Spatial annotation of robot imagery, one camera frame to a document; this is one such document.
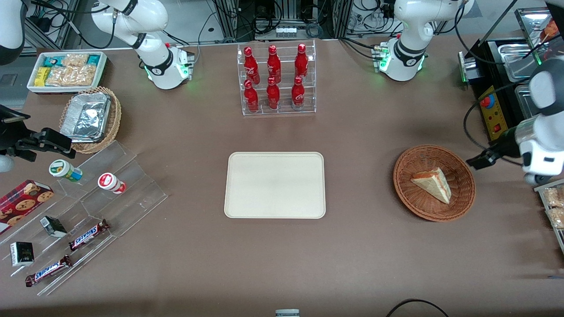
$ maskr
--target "yellow panel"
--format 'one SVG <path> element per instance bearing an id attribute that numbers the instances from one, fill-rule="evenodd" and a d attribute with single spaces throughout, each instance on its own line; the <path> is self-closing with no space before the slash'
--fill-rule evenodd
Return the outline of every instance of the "yellow panel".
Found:
<path id="1" fill-rule="evenodd" d="M 494 91 L 494 87 L 491 86 L 485 93 L 480 96 L 480 100 L 487 97 L 488 95 L 492 95 L 494 99 L 493 107 L 487 109 L 480 105 L 480 110 L 482 110 L 482 116 L 484 117 L 484 121 L 486 122 L 486 129 L 488 130 L 488 134 L 490 135 L 490 140 L 493 141 L 505 132 L 507 128 L 507 122 L 505 122 L 505 117 L 503 116 L 503 112 L 501 111 L 501 107 L 499 106 L 499 102 L 497 101 L 497 95 L 492 94 Z"/>

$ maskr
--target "snickers bar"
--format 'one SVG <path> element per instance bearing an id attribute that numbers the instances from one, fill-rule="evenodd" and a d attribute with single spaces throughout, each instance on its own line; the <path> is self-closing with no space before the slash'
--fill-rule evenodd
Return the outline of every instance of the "snickers bar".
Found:
<path id="1" fill-rule="evenodd" d="M 104 220 L 97 223 L 96 226 L 92 227 L 92 229 L 86 231 L 80 237 L 76 238 L 73 242 L 69 242 L 70 251 L 74 252 L 78 248 L 82 247 L 83 245 L 90 242 L 90 240 L 94 239 L 95 236 L 99 235 L 102 231 L 109 228 L 108 223 Z"/>
<path id="2" fill-rule="evenodd" d="M 44 268 L 43 270 L 33 274 L 33 275 L 29 275 L 27 278 L 25 278 L 25 286 L 26 287 L 32 287 L 35 284 L 39 283 L 42 279 L 48 277 L 48 276 L 54 276 L 55 274 L 57 274 L 58 272 L 62 271 L 64 268 L 67 267 L 71 267 L 73 265 L 71 258 L 66 255 L 64 256 L 61 260 L 47 266 L 46 268 Z"/>

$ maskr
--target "clear acrylic bottle rack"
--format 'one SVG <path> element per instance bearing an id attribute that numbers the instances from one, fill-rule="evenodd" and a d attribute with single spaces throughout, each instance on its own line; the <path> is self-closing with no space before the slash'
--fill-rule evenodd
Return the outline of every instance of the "clear acrylic bottle rack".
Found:
<path id="1" fill-rule="evenodd" d="M 304 43 L 306 45 L 307 63 L 307 77 L 303 80 L 303 87 L 305 94 L 303 97 L 304 106 L 300 111 L 292 108 L 292 86 L 294 86 L 295 67 L 294 61 L 298 54 L 298 44 Z M 277 110 L 272 110 L 268 106 L 268 96 L 266 88 L 268 87 L 268 47 L 269 45 L 276 45 L 276 51 L 281 61 L 282 66 L 282 81 L 278 84 L 280 88 L 280 104 Z M 253 49 L 253 56 L 258 63 L 258 73 L 261 77 L 261 82 L 258 85 L 253 85 L 258 93 L 258 112 L 249 111 L 245 102 L 245 87 L 244 82 L 246 77 L 245 73 L 245 55 L 243 49 L 249 46 Z M 247 43 L 245 45 L 237 46 L 237 69 L 239 71 L 239 90 L 241 91 L 241 109 L 244 116 L 254 115 L 298 115 L 303 113 L 314 113 L 317 110 L 316 99 L 316 54 L 314 41 L 281 41 L 274 43 Z"/>
<path id="2" fill-rule="evenodd" d="M 57 180 L 51 185 L 55 196 L 48 201 L 50 205 L 41 205 L 26 217 L 29 218 L 27 222 L 20 225 L 26 220 L 24 218 L 17 224 L 18 227 L 14 228 L 14 232 L 6 232 L 8 236 L 0 241 L 1 251 L 4 252 L 2 260 L 10 264 L 11 243 L 23 241 L 33 244 L 34 264 L 28 267 L 14 267 L 12 273 L 13 277 L 21 279 L 22 287 L 25 287 L 26 276 L 35 274 L 62 259 L 65 254 L 70 254 L 72 267 L 64 269 L 59 275 L 40 281 L 31 288 L 38 291 L 38 296 L 53 292 L 168 197 L 158 184 L 145 174 L 135 161 L 135 155 L 118 141 L 90 157 L 79 168 L 83 176 L 78 182 Z M 115 174 L 127 184 L 127 190 L 117 195 L 99 188 L 98 176 L 104 172 Z M 57 218 L 68 231 L 67 235 L 62 238 L 49 236 L 39 222 L 46 215 Z M 102 219 L 106 219 L 110 228 L 71 253 L 68 243 Z"/>

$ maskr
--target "cookie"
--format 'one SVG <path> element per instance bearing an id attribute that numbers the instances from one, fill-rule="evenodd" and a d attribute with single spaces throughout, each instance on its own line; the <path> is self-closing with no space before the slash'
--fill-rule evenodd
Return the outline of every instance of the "cookie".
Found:
<path id="1" fill-rule="evenodd" d="M 41 188 L 39 188 L 39 186 L 29 183 L 24 187 L 24 194 L 35 196 L 40 190 Z"/>
<path id="2" fill-rule="evenodd" d="M 16 205 L 16 210 L 18 211 L 23 211 L 23 210 L 28 210 L 29 208 L 35 206 L 35 200 L 33 199 L 26 199 L 26 200 L 22 200 L 20 201 L 17 205 Z"/>
<path id="3" fill-rule="evenodd" d="M 54 195 L 54 193 L 52 191 L 44 192 L 41 195 L 37 196 L 37 201 L 45 202 L 45 201 L 51 199 L 51 197 L 53 197 L 53 195 Z"/>
<path id="4" fill-rule="evenodd" d="M 23 217 L 24 216 L 22 216 L 22 215 L 17 215 L 15 217 L 11 218 L 7 222 L 8 226 L 15 226 L 18 223 L 18 221 L 20 221 Z"/>

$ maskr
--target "brown table surface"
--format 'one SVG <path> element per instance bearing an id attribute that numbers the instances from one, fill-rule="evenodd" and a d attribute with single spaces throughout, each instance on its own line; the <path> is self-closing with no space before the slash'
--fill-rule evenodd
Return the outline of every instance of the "brown table surface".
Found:
<path id="1" fill-rule="evenodd" d="M 273 316 L 295 307 L 305 317 L 385 316 L 423 298 L 451 316 L 562 316 L 564 281 L 547 276 L 562 273 L 563 256 L 519 168 L 476 171 L 475 204 L 451 223 L 418 218 L 395 194 L 393 166 L 409 147 L 479 153 L 461 126 L 474 97 L 460 85 L 458 40 L 433 39 L 409 82 L 375 74 L 339 41 L 316 45 L 318 112 L 286 118 L 242 116 L 236 45 L 203 47 L 193 80 L 170 91 L 147 80 L 133 50 L 107 51 L 104 85 L 123 107 L 117 139 L 170 197 L 50 296 L 37 297 L 1 262 L 0 315 Z M 28 127 L 58 127 L 68 99 L 30 93 Z M 477 112 L 470 127 L 486 141 Z M 323 154 L 326 215 L 227 218 L 236 151 Z M 16 160 L 0 192 L 28 178 L 52 183 L 47 166 L 57 158 Z"/>

